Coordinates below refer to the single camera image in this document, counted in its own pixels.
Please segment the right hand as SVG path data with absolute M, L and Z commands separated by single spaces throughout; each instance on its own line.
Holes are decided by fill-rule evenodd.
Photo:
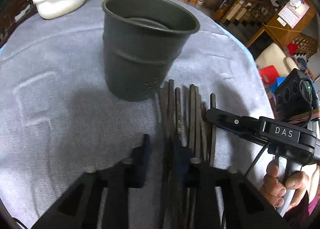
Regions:
M 304 197 L 308 185 L 309 177 L 305 172 L 297 172 L 290 176 L 283 185 L 279 180 L 279 168 L 274 161 L 271 161 L 266 169 L 266 175 L 263 179 L 263 185 L 260 187 L 259 192 L 265 199 L 274 207 L 282 207 L 284 204 L 283 196 L 288 189 L 294 189 L 295 194 L 287 208 L 287 212 L 298 206 Z

